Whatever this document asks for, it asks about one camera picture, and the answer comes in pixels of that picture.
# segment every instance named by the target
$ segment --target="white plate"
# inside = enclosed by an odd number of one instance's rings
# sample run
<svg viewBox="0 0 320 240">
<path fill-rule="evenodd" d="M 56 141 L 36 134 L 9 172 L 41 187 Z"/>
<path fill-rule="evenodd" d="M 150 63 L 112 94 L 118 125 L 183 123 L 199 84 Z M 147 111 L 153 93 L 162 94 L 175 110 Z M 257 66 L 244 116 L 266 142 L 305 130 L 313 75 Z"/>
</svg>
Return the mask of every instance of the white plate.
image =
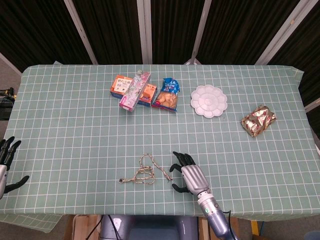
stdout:
<svg viewBox="0 0 320 240">
<path fill-rule="evenodd" d="M 191 94 L 191 106 L 196 114 L 210 119 L 227 109 L 227 96 L 212 85 L 198 86 Z"/>
</svg>

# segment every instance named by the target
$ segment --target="floor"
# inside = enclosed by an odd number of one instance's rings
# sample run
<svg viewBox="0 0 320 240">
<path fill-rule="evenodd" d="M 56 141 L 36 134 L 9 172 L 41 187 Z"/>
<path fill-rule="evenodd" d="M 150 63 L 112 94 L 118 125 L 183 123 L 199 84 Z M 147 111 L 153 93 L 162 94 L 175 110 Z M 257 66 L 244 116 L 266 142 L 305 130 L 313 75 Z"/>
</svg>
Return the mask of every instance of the floor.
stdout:
<svg viewBox="0 0 320 240">
<path fill-rule="evenodd" d="M 0 59 L 0 89 L 13 87 L 17 93 L 20 76 L 15 73 L 5 62 Z M 5 135 L 8 122 L 0 121 L 0 139 Z M 315 142 L 320 147 L 320 140 L 315 137 Z M 63 238 L 68 216 L 62 217 L 50 233 L 19 227 L 0 222 L 0 240 L 60 240 Z M 251 240 L 251 223 L 249 220 L 239 219 L 241 240 Z M 265 222 L 262 235 L 270 240 L 303 240 L 304 234 L 309 231 L 320 230 L 320 215 L 303 217 L 286 221 Z"/>
</svg>

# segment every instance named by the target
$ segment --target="cable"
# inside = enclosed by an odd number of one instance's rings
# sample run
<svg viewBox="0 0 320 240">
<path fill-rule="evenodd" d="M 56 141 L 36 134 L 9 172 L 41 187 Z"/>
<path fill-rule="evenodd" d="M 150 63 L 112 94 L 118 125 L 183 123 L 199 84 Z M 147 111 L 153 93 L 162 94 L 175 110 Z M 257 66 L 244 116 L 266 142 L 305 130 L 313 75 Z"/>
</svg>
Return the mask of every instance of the cable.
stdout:
<svg viewBox="0 0 320 240">
<path fill-rule="evenodd" d="M 104 215 L 101 215 L 101 218 L 100 218 L 99 222 L 95 225 L 95 227 L 92 229 L 92 231 L 89 233 L 89 235 L 86 237 L 85 240 L 88 240 L 90 238 L 91 234 L 96 230 L 96 228 L 99 226 L 99 224 L 101 223 L 103 218 L 104 218 Z"/>
<path fill-rule="evenodd" d="M 259 233 L 259 236 L 262 235 L 262 231 L 264 229 L 264 224 L 265 224 L 265 221 L 262 222 L 262 225 L 261 225 L 261 228 L 260 228 L 260 233 Z"/>
<path fill-rule="evenodd" d="M 117 229 L 116 229 L 116 226 L 115 226 L 114 221 L 112 220 L 112 218 L 111 218 L 110 215 L 108 215 L 108 217 L 109 217 L 110 222 L 111 222 L 111 224 L 112 224 L 112 226 L 113 226 L 113 230 L 114 230 L 114 233 L 115 233 L 116 240 L 121 239 L 121 237 L 120 237 L 120 235 L 119 235 L 119 233 L 118 233 L 118 231 L 117 231 Z"/>
<path fill-rule="evenodd" d="M 231 210 L 230 211 L 223 211 L 223 213 L 224 214 L 229 214 L 229 217 L 228 217 L 229 230 L 230 230 L 230 233 L 231 233 L 231 236 L 233 237 L 233 239 L 236 240 L 236 237 L 235 237 L 234 233 L 232 232 L 231 223 L 230 223 Z"/>
</svg>

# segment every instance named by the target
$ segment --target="robotic hand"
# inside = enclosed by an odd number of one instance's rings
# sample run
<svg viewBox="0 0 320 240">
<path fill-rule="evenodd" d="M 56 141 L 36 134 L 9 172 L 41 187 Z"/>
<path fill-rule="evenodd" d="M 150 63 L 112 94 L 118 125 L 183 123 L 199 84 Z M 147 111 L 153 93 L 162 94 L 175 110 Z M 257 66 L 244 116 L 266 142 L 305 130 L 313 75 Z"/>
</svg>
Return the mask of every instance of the robotic hand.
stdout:
<svg viewBox="0 0 320 240">
<path fill-rule="evenodd" d="M 19 141 L 16 141 L 10 147 L 10 144 L 14 140 L 15 140 L 15 137 L 12 136 L 7 141 L 5 139 L 0 141 L 0 149 L 1 149 L 0 150 L 0 199 L 2 199 L 4 194 L 7 194 L 7 193 L 11 192 L 12 190 L 20 188 L 29 179 L 29 176 L 24 176 L 17 183 L 6 185 L 8 171 L 10 170 L 12 160 L 14 159 L 14 155 L 15 155 L 17 148 L 21 144 L 21 141 L 19 140 Z"/>
<path fill-rule="evenodd" d="M 175 151 L 173 154 L 178 158 L 181 165 L 175 163 L 170 167 L 169 171 L 172 172 L 174 169 L 178 170 L 182 173 L 182 177 L 186 183 L 185 187 L 178 187 L 173 183 L 172 187 L 174 190 L 179 193 L 191 193 L 197 196 L 198 204 L 203 214 L 206 216 L 214 234 L 219 239 L 238 240 L 231 230 L 230 221 L 228 224 L 223 211 L 211 193 L 209 183 L 201 168 L 196 165 L 189 154 L 182 154 Z"/>
</svg>

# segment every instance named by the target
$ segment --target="gold wrapped package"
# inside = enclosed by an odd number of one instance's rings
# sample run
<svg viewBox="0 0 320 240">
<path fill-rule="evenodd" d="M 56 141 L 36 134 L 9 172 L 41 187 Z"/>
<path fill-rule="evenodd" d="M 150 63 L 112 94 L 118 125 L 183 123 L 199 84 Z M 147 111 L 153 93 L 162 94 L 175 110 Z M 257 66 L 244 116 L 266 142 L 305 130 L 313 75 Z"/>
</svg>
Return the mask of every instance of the gold wrapped package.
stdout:
<svg viewBox="0 0 320 240">
<path fill-rule="evenodd" d="M 241 120 L 242 127 L 255 137 L 276 120 L 276 115 L 267 106 L 260 105 Z"/>
</svg>

